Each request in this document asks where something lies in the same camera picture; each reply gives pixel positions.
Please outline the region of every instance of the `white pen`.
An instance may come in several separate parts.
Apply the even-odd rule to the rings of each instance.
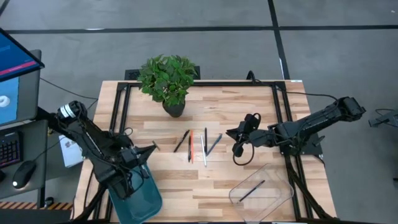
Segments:
[[[203,160],[205,161],[205,167],[207,167],[205,145],[203,143],[203,135],[200,135],[200,141],[201,141],[201,148],[203,149]]]

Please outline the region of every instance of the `potted plant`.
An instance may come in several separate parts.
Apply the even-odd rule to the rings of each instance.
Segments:
[[[178,118],[185,108],[187,89],[197,75],[194,66],[188,58],[178,55],[150,58],[139,70],[140,89],[150,94],[153,101],[162,102],[169,115]]]

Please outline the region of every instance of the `green leaves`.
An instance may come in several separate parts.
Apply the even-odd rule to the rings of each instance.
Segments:
[[[150,58],[140,69],[141,91],[150,94],[153,101],[165,102],[168,106],[181,104],[197,74],[194,66],[188,58],[178,55]]]

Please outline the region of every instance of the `keyboard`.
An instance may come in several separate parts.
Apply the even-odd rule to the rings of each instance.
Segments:
[[[19,132],[0,136],[0,169],[22,161],[20,136]]]

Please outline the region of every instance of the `white paper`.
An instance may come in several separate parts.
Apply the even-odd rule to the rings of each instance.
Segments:
[[[59,136],[59,138],[65,167],[69,168],[83,162],[80,146],[76,142],[66,138],[64,135]]]

